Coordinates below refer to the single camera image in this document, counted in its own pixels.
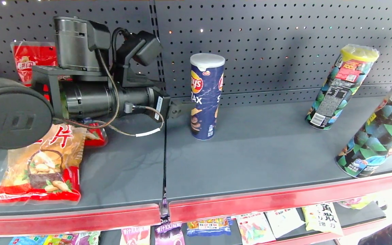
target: pegboard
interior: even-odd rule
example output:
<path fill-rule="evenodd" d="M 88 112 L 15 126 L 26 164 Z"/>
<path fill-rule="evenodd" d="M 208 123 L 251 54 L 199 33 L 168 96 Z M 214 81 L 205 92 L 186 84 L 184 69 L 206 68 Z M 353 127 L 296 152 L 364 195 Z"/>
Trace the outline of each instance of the pegboard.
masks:
<path fill-rule="evenodd" d="M 392 83 L 392 1 L 186 0 L 156 9 L 172 96 L 190 96 L 190 56 L 201 52 L 225 57 L 224 94 L 320 88 L 348 43 L 381 53 L 365 85 Z"/>
<path fill-rule="evenodd" d="M 391 89 L 392 84 L 363 85 L 355 94 L 355 97 L 385 96 Z M 320 88 L 291 89 L 254 93 L 222 94 L 220 97 L 221 107 L 236 107 L 242 105 L 279 104 L 290 102 L 314 101 Z M 189 101 L 188 97 L 176 97 L 174 101 Z"/>
<path fill-rule="evenodd" d="M 106 24 L 110 32 L 123 27 L 130 32 L 152 32 L 149 1 L 0 1 L 0 77 L 19 79 L 10 43 L 14 40 L 54 42 L 53 16 L 77 16 Z M 117 40 L 117 48 L 123 39 Z M 147 67 L 132 60 L 135 73 L 158 80 L 157 63 Z"/>

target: blue chip can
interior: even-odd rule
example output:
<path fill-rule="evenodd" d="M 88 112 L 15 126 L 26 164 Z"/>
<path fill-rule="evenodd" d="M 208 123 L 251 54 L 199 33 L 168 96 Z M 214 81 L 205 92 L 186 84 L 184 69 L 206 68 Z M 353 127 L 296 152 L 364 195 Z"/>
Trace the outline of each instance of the blue chip can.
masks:
<path fill-rule="evenodd" d="M 223 88 L 225 58 L 216 54 L 194 54 L 192 64 L 192 101 L 196 102 L 191 113 L 192 135 L 201 141 L 214 135 Z"/>

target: white plastic lid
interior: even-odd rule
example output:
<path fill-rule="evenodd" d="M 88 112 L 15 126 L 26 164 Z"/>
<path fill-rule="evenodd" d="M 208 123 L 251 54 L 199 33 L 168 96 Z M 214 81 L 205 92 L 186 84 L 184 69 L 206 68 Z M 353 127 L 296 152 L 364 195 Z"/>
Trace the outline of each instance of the white plastic lid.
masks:
<path fill-rule="evenodd" d="M 206 71 L 208 68 L 221 67 L 225 64 L 225 58 L 216 54 L 193 54 L 190 57 L 190 63 L 200 71 Z"/>

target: potato chip can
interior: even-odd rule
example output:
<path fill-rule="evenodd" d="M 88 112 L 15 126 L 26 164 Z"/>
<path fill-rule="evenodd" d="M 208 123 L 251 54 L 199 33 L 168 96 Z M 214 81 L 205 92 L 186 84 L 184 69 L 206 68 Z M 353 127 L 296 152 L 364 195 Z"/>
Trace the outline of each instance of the potato chip can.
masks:
<path fill-rule="evenodd" d="M 353 177 L 370 176 L 392 155 L 392 89 L 336 157 Z"/>
<path fill-rule="evenodd" d="M 190 57 L 192 101 L 192 135 L 201 141 L 213 137 L 223 89 L 225 58 L 216 54 L 194 54 Z"/>
<path fill-rule="evenodd" d="M 379 52 L 373 48 L 346 45 L 317 94 L 306 121 L 319 130 L 328 130 L 341 115 L 350 98 L 366 78 Z"/>

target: yellow lid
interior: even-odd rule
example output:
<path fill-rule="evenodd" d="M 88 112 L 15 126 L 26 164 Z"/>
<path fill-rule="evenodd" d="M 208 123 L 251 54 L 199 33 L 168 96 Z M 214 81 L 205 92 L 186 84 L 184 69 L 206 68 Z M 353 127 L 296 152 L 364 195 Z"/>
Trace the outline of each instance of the yellow lid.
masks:
<path fill-rule="evenodd" d="M 375 62 L 379 58 L 379 51 L 367 46 L 348 44 L 341 49 L 341 56 L 344 62 L 348 60 Z"/>

